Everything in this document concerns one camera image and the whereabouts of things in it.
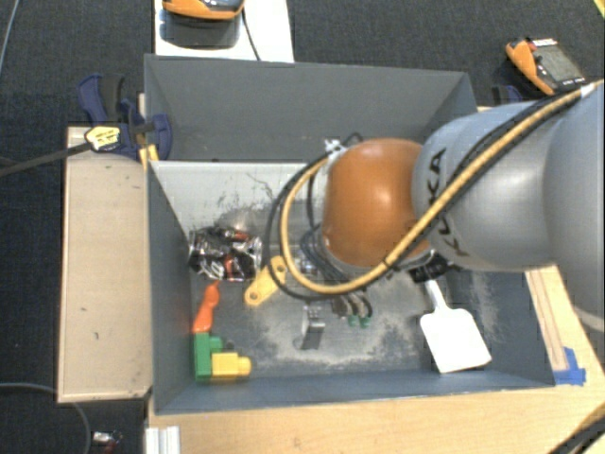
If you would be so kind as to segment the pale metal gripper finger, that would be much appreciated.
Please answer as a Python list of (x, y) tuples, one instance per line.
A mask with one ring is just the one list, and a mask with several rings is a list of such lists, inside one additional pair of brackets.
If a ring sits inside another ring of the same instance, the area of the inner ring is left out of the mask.
[(325, 321), (319, 306), (307, 304), (302, 314), (302, 350), (316, 350), (320, 347), (325, 329)]

